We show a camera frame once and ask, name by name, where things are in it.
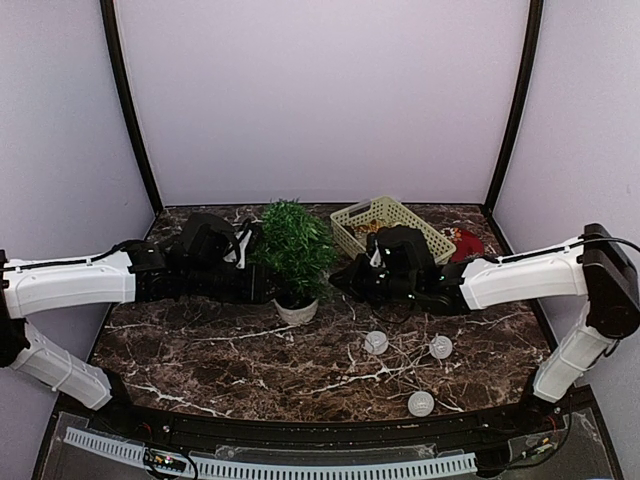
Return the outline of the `small green christmas tree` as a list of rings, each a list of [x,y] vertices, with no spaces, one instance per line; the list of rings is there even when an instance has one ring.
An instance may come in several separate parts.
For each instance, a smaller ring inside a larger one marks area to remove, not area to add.
[[[274,302],[290,326],[311,322],[328,287],[327,272],[337,260],[329,227],[296,200],[269,204],[262,217],[263,236],[250,259],[284,281]]]

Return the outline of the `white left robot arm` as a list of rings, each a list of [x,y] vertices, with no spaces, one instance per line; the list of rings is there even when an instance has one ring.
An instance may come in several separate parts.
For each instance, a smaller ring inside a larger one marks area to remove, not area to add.
[[[90,365],[62,346],[66,335],[45,326],[76,327],[112,305],[202,297],[260,305],[279,292],[278,277],[242,250],[199,259],[131,240],[97,255],[52,260],[1,259],[1,364],[31,376],[93,411],[126,408],[120,376]]]

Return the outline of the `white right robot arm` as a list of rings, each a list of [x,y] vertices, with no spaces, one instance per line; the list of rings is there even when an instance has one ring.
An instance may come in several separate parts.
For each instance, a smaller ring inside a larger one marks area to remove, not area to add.
[[[536,370],[529,394],[559,402],[616,345],[639,329],[639,272],[628,249],[600,224],[533,251],[439,264],[422,233],[406,226],[370,234],[364,252],[329,277],[330,284],[374,309],[405,304],[439,316],[547,298],[580,298],[577,320]]]

